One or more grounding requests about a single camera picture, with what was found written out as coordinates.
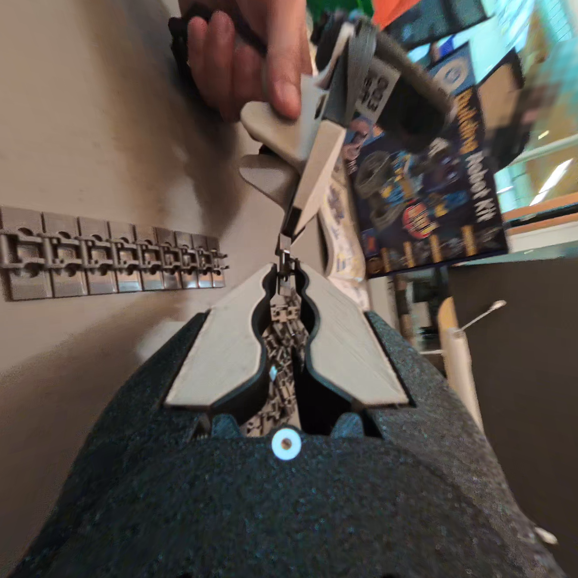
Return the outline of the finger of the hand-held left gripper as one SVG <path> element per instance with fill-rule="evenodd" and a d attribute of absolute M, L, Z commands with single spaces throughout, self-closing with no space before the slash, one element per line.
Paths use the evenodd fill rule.
<path fill-rule="evenodd" d="M 290 201 L 280 235 L 296 241 L 319 211 L 329 188 L 346 129 L 332 121 L 322 121 L 305 169 Z"/>

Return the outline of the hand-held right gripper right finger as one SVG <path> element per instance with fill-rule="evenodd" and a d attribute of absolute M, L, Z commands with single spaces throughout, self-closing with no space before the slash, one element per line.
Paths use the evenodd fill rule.
<path fill-rule="evenodd" d="M 308 333 L 309 374 L 355 408 L 408 405 L 410 398 L 362 309 L 307 264 L 295 264 L 295 285 Z"/>

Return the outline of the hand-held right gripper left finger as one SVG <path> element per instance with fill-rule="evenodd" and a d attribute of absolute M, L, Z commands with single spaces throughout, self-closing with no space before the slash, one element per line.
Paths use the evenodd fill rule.
<path fill-rule="evenodd" d="M 263 332 L 271 322 L 277 266 L 267 263 L 209 311 L 165 398 L 173 408 L 259 408 L 266 392 Z"/>

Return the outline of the pile of grey track links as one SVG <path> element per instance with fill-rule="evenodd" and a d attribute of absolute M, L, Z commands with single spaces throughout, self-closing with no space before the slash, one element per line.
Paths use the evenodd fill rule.
<path fill-rule="evenodd" d="M 300 320 L 296 290 L 273 300 L 271 318 L 263 333 L 268 393 L 264 406 L 241 426 L 246 437 L 263 437 L 283 425 L 300 427 L 294 369 L 302 368 L 308 332 Z"/>

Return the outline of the single grey track link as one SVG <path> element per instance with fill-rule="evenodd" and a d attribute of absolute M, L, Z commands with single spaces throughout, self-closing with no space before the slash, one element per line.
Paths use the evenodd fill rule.
<path fill-rule="evenodd" d="M 292 239 L 282 233 L 278 236 L 276 255 L 278 256 L 278 294 L 281 297 L 290 297 L 293 291 L 292 279 L 294 276 L 294 262 L 292 256 Z"/>

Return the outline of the grey desk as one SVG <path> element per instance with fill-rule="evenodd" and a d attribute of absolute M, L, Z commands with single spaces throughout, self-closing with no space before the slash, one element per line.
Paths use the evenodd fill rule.
<path fill-rule="evenodd" d="M 98 416 L 184 322 L 274 250 L 281 209 L 237 162 L 239 124 L 184 94 L 176 1 L 1 1 L 1 205 L 215 236 L 226 288 L 6 300 L 1 287 L 1 577 L 61 493 Z"/>

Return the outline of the person's left hand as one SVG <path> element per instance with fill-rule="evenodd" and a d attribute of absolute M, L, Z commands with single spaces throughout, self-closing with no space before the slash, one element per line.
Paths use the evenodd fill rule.
<path fill-rule="evenodd" d="M 206 21 L 187 22 L 185 63 L 200 96 L 226 122 L 248 102 L 287 119 L 301 112 L 301 76 L 311 75 L 305 1 L 199 1 Z"/>

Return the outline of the instruction booklet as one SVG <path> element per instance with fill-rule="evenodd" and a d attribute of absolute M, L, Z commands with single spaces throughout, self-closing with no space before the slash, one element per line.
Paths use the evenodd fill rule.
<path fill-rule="evenodd" d="M 325 277 L 362 311 L 370 309 L 366 261 L 352 218 L 347 187 L 333 176 L 318 212 L 327 247 Z"/>

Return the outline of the blue toy box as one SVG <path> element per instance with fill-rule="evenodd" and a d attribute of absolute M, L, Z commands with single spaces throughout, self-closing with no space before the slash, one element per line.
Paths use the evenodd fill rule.
<path fill-rule="evenodd" d="M 356 203 L 367 278 L 508 252 L 469 43 L 428 73 L 449 82 L 457 111 L 412 153 L 365 116 L 350 126 L 344 166 Z"/>

